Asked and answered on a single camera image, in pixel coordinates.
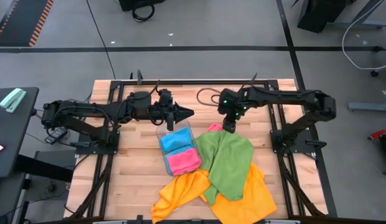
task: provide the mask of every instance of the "gray floor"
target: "gray floor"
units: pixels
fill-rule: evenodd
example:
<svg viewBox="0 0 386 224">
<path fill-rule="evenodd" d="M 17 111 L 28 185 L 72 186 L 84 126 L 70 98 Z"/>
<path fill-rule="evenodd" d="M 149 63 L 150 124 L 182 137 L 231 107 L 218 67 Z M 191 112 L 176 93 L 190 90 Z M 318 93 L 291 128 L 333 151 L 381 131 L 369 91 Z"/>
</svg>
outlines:
<svg viewBox="0 0 386 224">
<path fill-rule="evenodd" d="M 326 27 L 320 34 L 296 28 L 301 3 L 283 0 L 295 46 L 340 46 L 344 29 Z M 351 20 L 366 0 L 347 7 L 338 18 Z M 0 20 L 10 0 L 0 0 Z M 149 22 L 138 24 L 112 0 L 90 0 L 106 45 L 110 47 L 264 45 L 286 46 L 275 1 L 167 0 Z M 371 16 L 386 21 L 386 1 Z M 352 30 L 348 46 L 386 45 L 383 30 Z M 55 1 L 36 47 L 102 47 L 85 0 Z M 386 52 L 349 52 L 362 66 L 386 64 Z M 386 71 L 378 78 L 353 67 L 342 52 L 298 52 L 307 89 L 319 89 L 337 100 L 338 117 L 317 125 L 331 188 L 340 217 L 386 220 L 386 161 L 376 141 L 367 136 L 386 128 L 385 113 L 350 112 L 349 101 L 383 102 Z M 288 52 L 113 52 L 117 78 L 140 69 L 144 78 L 295 78 Z M 0 87 L 37 86 L 36 108 L 58 99 L 85 99 L 95 79 L 111 79 L 105 53 L 0 54 Z M 28 133 L 46 134 L 33 118 Z M 66 149 L 25 137 L 22 153 Z M 34 222 L 59 219 L 62 201 L 30 205 Z"/>
</svg>

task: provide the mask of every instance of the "wooden tabletop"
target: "wooden tabletop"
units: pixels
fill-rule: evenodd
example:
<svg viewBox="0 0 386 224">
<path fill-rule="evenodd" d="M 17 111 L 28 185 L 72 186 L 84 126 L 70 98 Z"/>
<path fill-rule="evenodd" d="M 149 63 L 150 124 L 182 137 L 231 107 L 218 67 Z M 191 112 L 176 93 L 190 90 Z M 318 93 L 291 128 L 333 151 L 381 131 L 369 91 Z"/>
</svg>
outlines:
<svg viewBox="0 0 386 224">
<path fill-rule="evenodd" d="M 110 80 L 96 80 L 93 87 L 91 102 L 106 104 Z M 278 80 L 281 90 L 296 90 L 292 79 Z M 172 91 L 173 100 L 180 106 L 193 109 L 195 115 L 188 121 L 195 137 L 203 134 L 213 123 L 222 123 L 224 116 L 216 111 L 216 107 L 204 106 L 197 102 L 196 94 L 203 87 L 211 87 L 221 91 L 223 88 L 238 90 L 240 85 L 160 85 L 159 89 Z M 124 98 L 131 91 L 150 91 L 153 86 L 126 86 Z M 200 99 L 210 103 L 213 92 L 203 91 Z M 152 102 L 158 100 L 157 94 L 152 95 Z M 301 106 L 284 105 L 285 117 L 291 123 L 302 116 Z M 103 120 L 90 118 L 86 122 L 94 126 L 102 126 Z M 159 199 L 159 191 L 173 177 L 166 172 L 165 164 L 155 135 L 156 126 L 150 121 L 131 121 L 119 129 L 121 138 L 118 154 L 114 156 L 111 172 L 108 201 L 106 204 L 106 220 L 135 220 L 137 215 L 143 219 L 151 219 L 151 206 Z M 265 174 L 265 183 L 277 205 L 277 211 L 268 218 L 287 218 L 280 170 L 277 157 L 273 153 L 269 131 L 271 123 L 268 108 L 262 107 L 249 110 L 237 122 L 236 133 L 248 138 L 254 145 L 252 162 Z M 298 178 L 303 191 L 323 213 L 327 213 L 323 191 L 315 161 L 303 154 L 294 154 Z M 90 155 L 74 171 L 67 207 L 76 210 L 91 190 L 94 167 L 97 156 Z M 101 192 L 96 197 L 94 215 L 98 214 Z M 297 214 L 295 194 L 291 194 L 294 213 Z M 168 219 L 216 219 L 210 208 L 202 199 L 196 198 L 174 211 Z"/>
</svg>

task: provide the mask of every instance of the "plastic bin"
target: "plastic bin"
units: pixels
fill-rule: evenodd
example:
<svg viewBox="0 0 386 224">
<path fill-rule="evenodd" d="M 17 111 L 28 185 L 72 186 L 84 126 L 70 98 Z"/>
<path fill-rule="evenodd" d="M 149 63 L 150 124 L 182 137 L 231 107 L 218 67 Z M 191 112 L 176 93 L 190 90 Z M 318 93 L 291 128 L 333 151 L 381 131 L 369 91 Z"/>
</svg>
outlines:
<svg viewBox="0 0 386 224">
<path fill-rule="evenodd" d="M 200 167 L 202 159 L 187 120 L 173 125 L 173 131 L 168 131 L 166 124 L 161 125 L 156 134 L 169 175 L 182 175 Z"/>
</svg>

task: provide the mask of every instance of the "orange and black striped mat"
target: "orange and black striped mat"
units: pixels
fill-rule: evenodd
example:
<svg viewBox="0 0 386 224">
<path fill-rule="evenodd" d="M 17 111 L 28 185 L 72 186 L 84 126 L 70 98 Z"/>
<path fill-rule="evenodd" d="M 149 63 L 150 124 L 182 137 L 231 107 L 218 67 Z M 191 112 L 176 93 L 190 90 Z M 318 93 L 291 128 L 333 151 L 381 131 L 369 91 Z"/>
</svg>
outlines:
<svg viewBox="0 0 386 224">
<path fill-rule="evenodd" d="M 53 0 L 13 0 L 0 23 L 0 47 L 33 47 Z"/>
</svg>

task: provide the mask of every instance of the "orange towel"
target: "orange towel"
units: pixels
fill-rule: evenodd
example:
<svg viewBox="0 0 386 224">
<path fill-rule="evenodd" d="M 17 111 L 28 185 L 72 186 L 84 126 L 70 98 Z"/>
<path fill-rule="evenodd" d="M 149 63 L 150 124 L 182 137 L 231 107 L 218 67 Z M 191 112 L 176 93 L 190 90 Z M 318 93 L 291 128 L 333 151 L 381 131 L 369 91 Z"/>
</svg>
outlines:
<svg viewBox="0 0 386 224">
<path fill-rule="evenodd" d="M 254 164 L 250 164 L 243 198 L 228 201 L 218 194 L 215 204 L 211 206 L 213 213 L 224 224 L 251 224 L 276 211 L 263 179 L 263 173 Z M 167 218 L 174 209 L 198 196 L 207 202 L 204 192 L 210 185 L 208 172 L 201 169 L 174 178 L 160 191 L 160 200 L 152 207 L 153 223 Z"/>
<path fill-rule="evenodd" d="M 174 209 L 204 194 L 211 185 L 208 171 L 198 169 L 183 174 L 160 191 L 160 200 L 151 208 L 153 223 L 167 218 Z"/>
<path fill-rule="evenodd" d="M 212 212 L 223 224 L 251 224 L 276 211 L 273 198 L 264 181 L 264 174 L 250 164 L 241 200 L 230 201 L 218 194 Z"/>
</svg>

